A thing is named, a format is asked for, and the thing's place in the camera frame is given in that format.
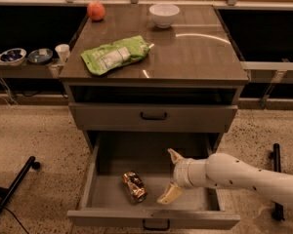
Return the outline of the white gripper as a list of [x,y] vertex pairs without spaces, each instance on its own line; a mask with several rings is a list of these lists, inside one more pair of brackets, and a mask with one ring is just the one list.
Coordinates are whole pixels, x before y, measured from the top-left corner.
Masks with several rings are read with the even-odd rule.
[[206,187],[208,178],[205,171],[205,159],[194,160],[184,157],[172,148],[168,149],[172,163],[175,165],[173,178],[164,193],[157,199],[162,205],[169,205],[177,200],[184,192],[184,189]]

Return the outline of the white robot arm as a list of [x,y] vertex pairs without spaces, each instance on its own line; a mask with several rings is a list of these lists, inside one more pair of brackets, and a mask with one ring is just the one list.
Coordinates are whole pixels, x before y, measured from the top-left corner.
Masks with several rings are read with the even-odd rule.
[[242,188],[293,211],[293,175],[259,169],[226,153],[193,159],[183,157],[172,148],[168,152],[174,165],[173,180],[157,199],[159,204],[171,204],[186,190],[194,188]]

